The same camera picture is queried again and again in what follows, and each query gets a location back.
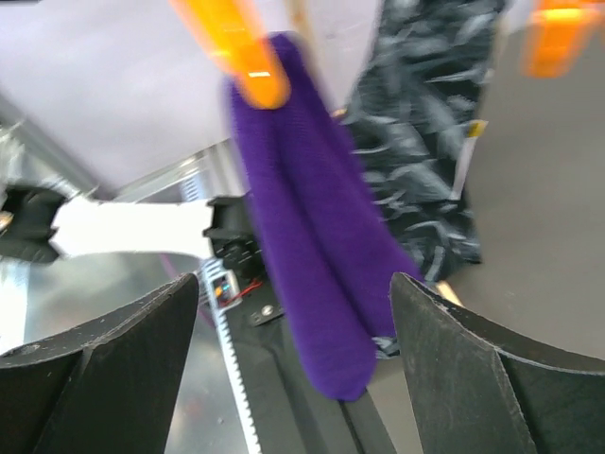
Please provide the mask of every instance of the patterned cloth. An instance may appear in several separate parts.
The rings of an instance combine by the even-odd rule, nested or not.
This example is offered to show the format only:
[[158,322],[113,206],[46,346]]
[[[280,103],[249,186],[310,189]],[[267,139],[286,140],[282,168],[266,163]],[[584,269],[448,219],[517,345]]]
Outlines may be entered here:
[[427,281],[480,261],[474,216],[449,201],[504,0],[384,0],[370,61],[347,108],[364,178]]
[[378,348],[376,357],[378,359],[392,359],[400,355],[399,342],[397,338],[373,338],[372,339]]

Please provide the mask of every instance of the purple towel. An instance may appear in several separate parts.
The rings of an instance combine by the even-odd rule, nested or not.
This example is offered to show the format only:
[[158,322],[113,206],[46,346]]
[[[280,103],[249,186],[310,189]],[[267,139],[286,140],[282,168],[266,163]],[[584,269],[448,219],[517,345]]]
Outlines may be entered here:
[[389,283],[422,279],[383,224],[352,155],[286,35],[272,38],[292,94],[256,110],[231,86],[233,132],[271,281],[301,363],[329,397],[355,400],[375,366],[372,337],[394,336]]

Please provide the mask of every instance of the orange clip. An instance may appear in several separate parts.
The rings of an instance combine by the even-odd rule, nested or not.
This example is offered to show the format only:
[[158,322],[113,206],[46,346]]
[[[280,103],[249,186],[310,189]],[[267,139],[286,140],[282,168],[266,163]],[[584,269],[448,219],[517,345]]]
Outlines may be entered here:
[[532,15],[527,71],[556,78],[576,61],[600,18],[585,0],[542,0]]
[[216,63],[235,77],[242,95],[259,109],[277,109],[290,85],[250,2],[171,0]]

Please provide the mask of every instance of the screw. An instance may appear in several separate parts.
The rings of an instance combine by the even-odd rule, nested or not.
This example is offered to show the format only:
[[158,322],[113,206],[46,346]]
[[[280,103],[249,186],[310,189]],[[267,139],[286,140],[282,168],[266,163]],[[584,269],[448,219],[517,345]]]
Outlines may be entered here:
[[273,306],[271,305],[266,305],[265,307],[263,307],[263,309],[261,310],[261,313],[265,316],[268,317],[269,315],[271,315],[273,313]]
[[6,211],[0,211],[0,232],[7,229],[12,222],[12,214]]

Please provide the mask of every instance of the black mount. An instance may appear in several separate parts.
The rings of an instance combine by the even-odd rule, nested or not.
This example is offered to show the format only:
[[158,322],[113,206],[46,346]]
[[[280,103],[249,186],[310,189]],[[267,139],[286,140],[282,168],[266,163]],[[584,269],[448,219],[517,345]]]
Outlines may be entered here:
[[246,208],[246,196],[217,197],[208,205],[215,212],[203,235],[210,239],[215,257],[240,279],[266,281],[267,270]]
[[65,196],[48,188],[29,184],[12,184],[0,207],[7,225],[0,231],[0,256],[30,263],[52,263],[59,253],[49,241],[55,234],[52,222]]

